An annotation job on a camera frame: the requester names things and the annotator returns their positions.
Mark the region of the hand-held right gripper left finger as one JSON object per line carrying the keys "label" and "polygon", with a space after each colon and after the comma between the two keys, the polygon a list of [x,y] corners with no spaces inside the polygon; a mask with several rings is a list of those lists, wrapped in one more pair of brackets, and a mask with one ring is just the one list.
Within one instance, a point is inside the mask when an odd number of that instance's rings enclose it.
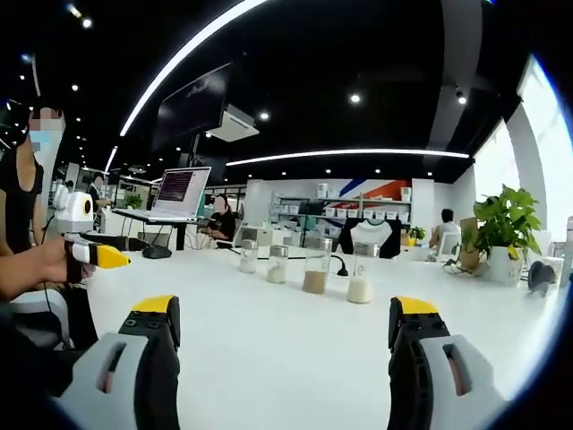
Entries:
{"label": "hand-held right gripper left finger", "polygon": [[73,365],[56,403],[80,429],[178,429],[179,298],[135,305]]}

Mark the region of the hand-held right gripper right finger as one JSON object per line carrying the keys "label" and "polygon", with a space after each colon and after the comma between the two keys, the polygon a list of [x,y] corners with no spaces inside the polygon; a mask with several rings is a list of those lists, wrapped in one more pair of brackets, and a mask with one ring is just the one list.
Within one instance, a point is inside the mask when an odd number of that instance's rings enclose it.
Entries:
{"label": "hand-held right gripper right finger", "polygon": [[389,429],[485,429],[507,405],[491,363],[428,302],[390,299],[389,353]]}

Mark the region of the person's left hand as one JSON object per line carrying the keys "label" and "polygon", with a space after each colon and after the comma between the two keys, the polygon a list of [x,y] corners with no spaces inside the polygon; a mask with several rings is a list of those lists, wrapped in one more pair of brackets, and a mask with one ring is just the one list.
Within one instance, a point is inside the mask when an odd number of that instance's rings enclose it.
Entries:
{"label": "person's left hand", "polygon": [[72,255],[72,243],[59,237],[41,245],[42,279],[51,282],[80,283],[90,278],[96,267],[77,261]]}

